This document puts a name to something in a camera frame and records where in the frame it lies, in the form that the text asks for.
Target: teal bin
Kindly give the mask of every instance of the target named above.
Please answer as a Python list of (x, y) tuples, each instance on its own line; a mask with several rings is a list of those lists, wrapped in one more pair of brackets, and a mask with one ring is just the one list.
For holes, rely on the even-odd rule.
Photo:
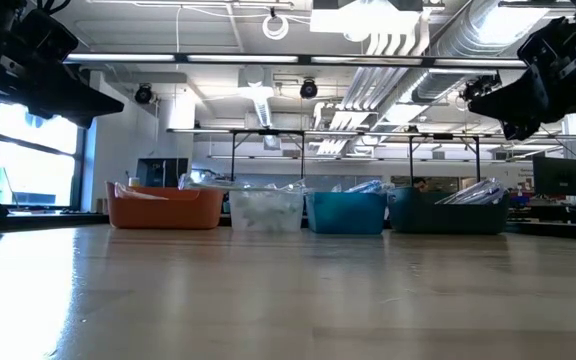
[(319, 192), (306, 195), (308, 227), (318, 234), (381, 234), (386, 196)]
[(392, 228), (401, 233), (493, 235), (506, 227), (508, 194), (490, 205), (437, 205), (438, 200), (412, 187), (392, 190), (388, 194)]

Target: security camera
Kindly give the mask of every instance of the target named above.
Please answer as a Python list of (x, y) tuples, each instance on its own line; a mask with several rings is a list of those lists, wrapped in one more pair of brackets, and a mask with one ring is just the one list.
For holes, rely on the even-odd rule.
[(302, 99), (312, 99), (317, 96), (317, 85), (314, 79), (304, 80), (304, 84), (301, 86), (301, 91), (299, 92)]
[(135, 93), (135, 101), (137, 104), (149, 105), (157, 100), (157, 96), (152, 91), (152, 84), (141, 84), (139, 90)]

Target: silver ductwork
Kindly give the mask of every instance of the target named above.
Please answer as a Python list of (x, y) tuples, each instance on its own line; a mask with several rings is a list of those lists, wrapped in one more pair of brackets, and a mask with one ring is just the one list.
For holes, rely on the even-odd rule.
[[(523, 38), (547, 9), (499, 7), (500, 0), (473, 0), (445, 34), (430, 48), (431, 56), (495, 57)], [(433, 73), (428, 69), (409, 70), (380, 108), (384, 119), (405, 124), (426, 106), (402, 109), (416, 104), (434, 103), (461, 85), (464, 74)]]

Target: window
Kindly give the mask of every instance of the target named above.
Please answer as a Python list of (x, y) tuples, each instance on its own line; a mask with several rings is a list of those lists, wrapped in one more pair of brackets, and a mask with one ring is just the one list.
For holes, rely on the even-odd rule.
[(77, 126), (0, 104), (0, 203), (69, 207), (76, 171)]
[(30, 115), (21, 105), (0, 105), (0, 135), (48, 146), (68, 154), (77, 150), (77, 126), (55, 117)]
[(0, 203), (78, 209), (84, 136), (62, 117), (0, 104)]
[(0, 203), (69, 206), (75, 160), (0, 142)]

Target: plastic bin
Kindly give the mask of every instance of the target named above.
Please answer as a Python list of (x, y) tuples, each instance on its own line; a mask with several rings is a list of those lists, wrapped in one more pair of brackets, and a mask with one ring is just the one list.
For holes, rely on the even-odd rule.
[(137, 191), (168, 200), (122, 199), (106, 183), (110, 224), (121, 229), (207, 230), (219, 225), (223, 192), (140, 187)]
[(301, 230), (304, 196), (284, 191), (231, 191), (230, 216), (235, 231)]
[(499, 204), (436, 205), (436, 196), (407, 187), (388, 196), (390, 224), (401, 233), (498, 234), (504, 231), (510, 197)]
[(306, 196), (308, 227), (319, 234), (381, 234), (386, 196), (319, 192)]

